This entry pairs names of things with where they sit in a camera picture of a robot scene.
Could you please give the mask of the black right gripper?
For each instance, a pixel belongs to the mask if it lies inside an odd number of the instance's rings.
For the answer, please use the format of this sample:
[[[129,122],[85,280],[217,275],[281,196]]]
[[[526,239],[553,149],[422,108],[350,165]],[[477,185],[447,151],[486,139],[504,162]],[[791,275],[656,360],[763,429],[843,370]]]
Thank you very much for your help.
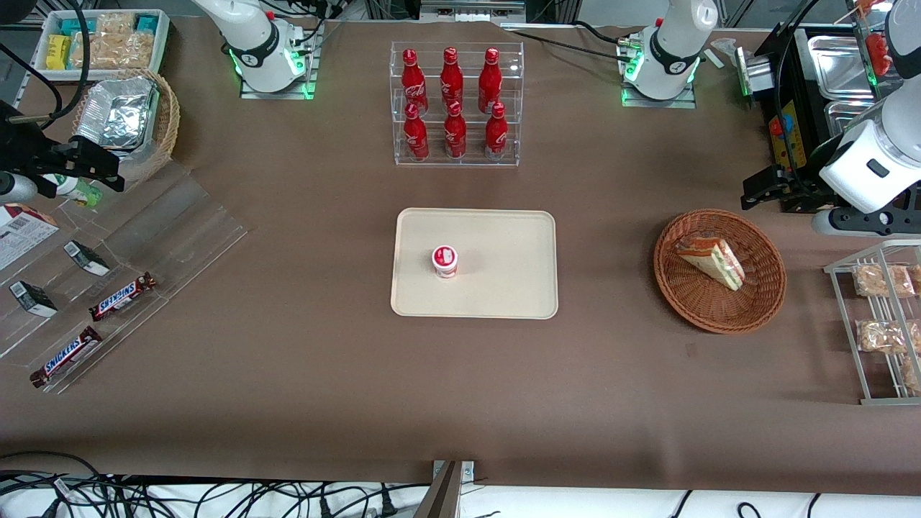
[[[113,191],[125,190],[119,158],[83,135],[71,138],[72,164],[34,122],[13,124],[20,113],[1,101],[2,196],[57,196],[59,180],[77,177],[98,181]]]

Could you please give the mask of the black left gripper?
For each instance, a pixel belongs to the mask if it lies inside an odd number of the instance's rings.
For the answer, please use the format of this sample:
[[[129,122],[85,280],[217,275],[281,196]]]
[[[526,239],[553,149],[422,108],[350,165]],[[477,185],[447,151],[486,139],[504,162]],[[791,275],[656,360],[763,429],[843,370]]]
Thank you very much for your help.
[[[815,214],[825,209],[825,184],[820,181],[819,168],[806,165],[793,171],[782,164],[772,166],[743,181],[743,211],[776,200],[786,214]]]

